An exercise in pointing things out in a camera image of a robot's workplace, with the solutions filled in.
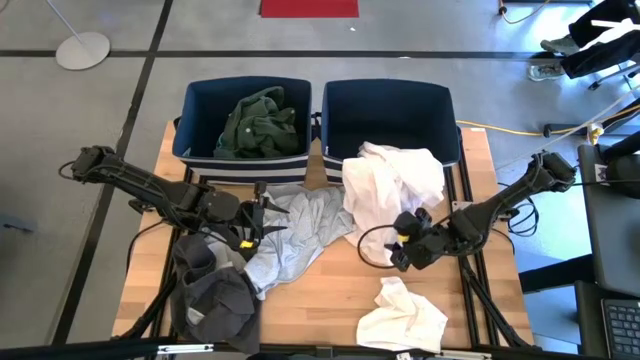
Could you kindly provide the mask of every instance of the white cloth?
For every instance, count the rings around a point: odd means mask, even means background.
[[[399,277],[380,279],[380,306],[358,322],[358,345],[403,351],[440,352],[447,317],[424,296],[409,292]]]
[[[326,246],[353,231],[353,218],[342,208],[343,192],[295,185],[267,188],[265,196],[289,214],[265,212],[265,226],[287,228],[265,236],[244,268],[258,299],[264,300],[267,290],[280,283],[295,281]]]
[[[342,165],[344,208],[353,214],[354,232],[346,235],[354,246],[368,229],[393,224],[403,211],[435,207],[444,196],[442,164],[427,149],[400,150],[365,142],[358,157]],[[371,232],[361,250],[373,262],[391,265],[385,244],[396,241],[393,229]]]

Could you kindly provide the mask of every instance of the navy fabric bin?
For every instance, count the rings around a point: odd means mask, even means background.
[[[449,89],[392,79],[332,81],[324,89],[322,151],[327,177],[342,182],[342,160],[369,141],[401,149],[427,148],[443,165],[460,159]]]
[[[271,86],[284,88],[284,107],[296,111],[299,153],[266,159],[215,159],[218,137],[238,101]],[[305,80],[245,76],[189,84],[182,117],[173,142],[173,155],[207,182],[216,184],[301,184],[311,144],[311,84]]]

